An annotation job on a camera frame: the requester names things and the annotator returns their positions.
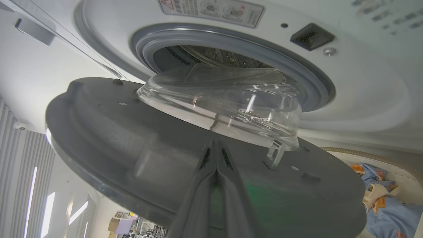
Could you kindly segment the cream perforated laundry basket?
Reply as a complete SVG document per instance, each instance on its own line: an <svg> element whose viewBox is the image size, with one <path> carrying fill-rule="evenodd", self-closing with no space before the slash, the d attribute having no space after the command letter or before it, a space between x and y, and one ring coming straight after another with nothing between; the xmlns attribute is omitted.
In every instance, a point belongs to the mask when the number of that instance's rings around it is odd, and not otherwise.
<svg viewBox="0 0 423 238"><path fill-rule="evenodd" d="M348 166L354 164L369 164L386 170L386 179L396 181L397 184L400 185L400 191L397 194L397 197L400 200L406 203L423 205L423 180L418 180L404 167L393 163L390 158L345 148L323 147L323 149L346 163ZM364 227L364 230L356 238L375 237ZM414 238L423 238L423 214L419 221Z"/></svg>

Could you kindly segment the metal door latch hook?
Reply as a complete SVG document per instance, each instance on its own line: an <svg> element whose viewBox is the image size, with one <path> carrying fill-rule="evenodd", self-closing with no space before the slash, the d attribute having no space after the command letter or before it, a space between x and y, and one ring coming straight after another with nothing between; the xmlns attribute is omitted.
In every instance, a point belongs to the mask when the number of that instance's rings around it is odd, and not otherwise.
<svg viewBox="0 0 423 238"><path fill-rule="evenodd" d="M278 140L274 140L268 150L267 159L264 160L264 163L270 170L275 170L278 164L280 163L284 152L285 145Z"/></svg>

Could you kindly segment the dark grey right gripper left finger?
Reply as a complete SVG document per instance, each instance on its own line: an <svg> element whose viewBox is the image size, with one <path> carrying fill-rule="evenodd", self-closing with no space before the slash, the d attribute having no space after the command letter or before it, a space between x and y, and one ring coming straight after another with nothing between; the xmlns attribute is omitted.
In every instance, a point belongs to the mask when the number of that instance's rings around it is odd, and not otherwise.
<svg viewBox="0 0 423 238"><path fill-rule="evenodd" d="M168 238L210 238L211 195L217 172L216 142L210 142L197 164Z"/></svg>

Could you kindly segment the steel washer drum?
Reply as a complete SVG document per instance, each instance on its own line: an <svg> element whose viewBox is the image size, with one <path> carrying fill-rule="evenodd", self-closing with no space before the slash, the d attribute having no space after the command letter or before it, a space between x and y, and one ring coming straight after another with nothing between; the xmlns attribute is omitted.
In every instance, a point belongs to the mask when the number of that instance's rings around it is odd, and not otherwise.
<svg viewBox="0 0 423 238"><path fill-rule="evenodd" d="M162 72L197 63L217 67L273 68L259 60L231 51L190 45L164 47L153 54L153 60Z"/></svg>

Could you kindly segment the brown cardboard box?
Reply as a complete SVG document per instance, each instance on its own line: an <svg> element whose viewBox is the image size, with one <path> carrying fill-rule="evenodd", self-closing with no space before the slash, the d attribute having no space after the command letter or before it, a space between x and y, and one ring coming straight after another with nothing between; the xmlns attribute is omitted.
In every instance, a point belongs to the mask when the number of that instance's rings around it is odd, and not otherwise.
<svg viewBox="0 0 423 238"><path fill-rule="evenodd" d="M109 226L108 226L108 238L117 238L118 234L116 234L116 230L119 226L120 219L112 218L110 220Z"/></svg>

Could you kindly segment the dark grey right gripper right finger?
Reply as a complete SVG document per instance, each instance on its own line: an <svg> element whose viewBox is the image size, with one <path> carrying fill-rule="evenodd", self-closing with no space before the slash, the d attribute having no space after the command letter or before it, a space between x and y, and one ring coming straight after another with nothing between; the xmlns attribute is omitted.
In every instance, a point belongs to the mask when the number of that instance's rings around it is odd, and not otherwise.
<svg viewBox="0 0 423 238"><path fill-rule="evenodd" d="M263 228L230 151L221 141L216 143L216 167L223 195L225 238L260 238Z"/></svg>

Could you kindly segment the grey rubber door gasket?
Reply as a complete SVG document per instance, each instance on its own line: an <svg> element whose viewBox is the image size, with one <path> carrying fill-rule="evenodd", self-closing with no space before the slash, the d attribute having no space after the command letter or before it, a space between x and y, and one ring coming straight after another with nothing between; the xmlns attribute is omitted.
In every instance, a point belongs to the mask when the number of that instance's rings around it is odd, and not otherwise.
<svg viewBox="0 0 423 238"><path fill-rule="evenodd" d="M139 62L154 73L163 73L154 62L154 53L169 46L211 47L259 60L281 71L293 84L303 112L325 106L335 95L330 78L308 60L274 43L234 30L193 23L160 23L139 29L130 43Z"/></svg>

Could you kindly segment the large blue bear-print garment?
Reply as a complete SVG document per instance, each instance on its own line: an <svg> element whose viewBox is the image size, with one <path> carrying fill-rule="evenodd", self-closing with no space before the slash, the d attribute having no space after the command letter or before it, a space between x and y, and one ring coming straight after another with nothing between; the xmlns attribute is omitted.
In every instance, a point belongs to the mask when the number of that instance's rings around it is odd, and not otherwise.
<svg viewBox="0 0 423 238"><path fill-rule="evenodd" d="M369 164L354 164L351 168L365 185L367 231L375 238L414 238L423 205L400 200L400 185L386 179L386 170Z"/></svg>

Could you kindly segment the dark round glass washer door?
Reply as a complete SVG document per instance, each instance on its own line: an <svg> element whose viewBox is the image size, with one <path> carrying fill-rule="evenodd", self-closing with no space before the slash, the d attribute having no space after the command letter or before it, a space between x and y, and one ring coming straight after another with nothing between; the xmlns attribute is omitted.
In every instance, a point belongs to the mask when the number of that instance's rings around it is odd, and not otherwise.
<svg viewBox="0 0 423 238"><path fill-rule="evenodd" d="M260 238L356 238L365 228L363 181L298 137L298 91L281 71L197 63L144 85L72 81L47 107L47 137L80 178L168 232L204 148L230 151L263 228ZM264 160L285 145L275 170ZM210 238L225 238L223 195L211 194Z"/></svg>

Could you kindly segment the grey warning sticker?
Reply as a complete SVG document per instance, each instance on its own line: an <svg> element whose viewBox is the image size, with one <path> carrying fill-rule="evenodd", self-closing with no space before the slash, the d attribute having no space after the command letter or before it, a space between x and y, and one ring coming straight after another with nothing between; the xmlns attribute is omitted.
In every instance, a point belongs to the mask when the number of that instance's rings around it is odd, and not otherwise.
<svg viewBox="0 0 423 238"><path fill-rule="evenodd" d="M166 15L223 21L256 28L265 7L240 0L158 0Z"/></svg>

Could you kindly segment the white front-load washing machine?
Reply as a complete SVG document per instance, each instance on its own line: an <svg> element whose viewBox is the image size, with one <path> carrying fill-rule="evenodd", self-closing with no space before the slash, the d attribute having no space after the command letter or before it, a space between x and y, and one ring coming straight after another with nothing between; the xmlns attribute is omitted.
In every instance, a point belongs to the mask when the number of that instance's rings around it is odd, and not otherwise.
<svg viewBox="0 0 423 238"><path fill-rule="evenodd" d="M249 34L311 62L332 81L328 105L301 118L300 136L410 163L423 159L423 0L240 0L265 7L256 28L166 15L158 0L0 0L0 95L44 134L47 104L80 77L142 82L153 74L130 49L139 29L194 23ZM56 37L18 31L27 18ZM314 23L335 39L313 51L290 42ZM325 56L333 47L337 54Z"/></svg>

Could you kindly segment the black door latch socket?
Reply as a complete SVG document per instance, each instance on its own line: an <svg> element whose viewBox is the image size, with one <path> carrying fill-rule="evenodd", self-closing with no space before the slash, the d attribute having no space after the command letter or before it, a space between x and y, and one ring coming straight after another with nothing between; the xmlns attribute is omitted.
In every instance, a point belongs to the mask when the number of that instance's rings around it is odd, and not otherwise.
<svg viewBox="0 0 423 238"><path fill-rule="evenodd" d="M290 37L290 42L305 50L313 51L323 45L329 44L335 36L322 27L310 23Z"/></svg>

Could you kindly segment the purple board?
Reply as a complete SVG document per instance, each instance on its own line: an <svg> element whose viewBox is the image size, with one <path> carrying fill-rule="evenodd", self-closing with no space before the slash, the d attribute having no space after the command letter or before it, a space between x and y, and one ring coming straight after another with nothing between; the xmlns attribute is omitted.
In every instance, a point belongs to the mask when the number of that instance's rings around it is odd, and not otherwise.
<svg viewBox="0 0 423 238"><path fill-rule="evenodd" d="M137 217L132 219L121 219L116 228L115 234L129 234L133 232L133 226L136 225Z"/></svg>

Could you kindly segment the grey rectangular box fixture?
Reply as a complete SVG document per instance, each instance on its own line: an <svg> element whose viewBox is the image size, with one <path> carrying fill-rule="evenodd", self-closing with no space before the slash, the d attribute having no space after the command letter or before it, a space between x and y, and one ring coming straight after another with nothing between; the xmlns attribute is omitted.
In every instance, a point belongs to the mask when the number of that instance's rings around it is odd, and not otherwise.
<svg viewBox="0 0 423 238"><path fill-rule="evenodd" d="M18 18L15 28L47 46L51 45L56 37L52 32L27 18Z"/></svg>

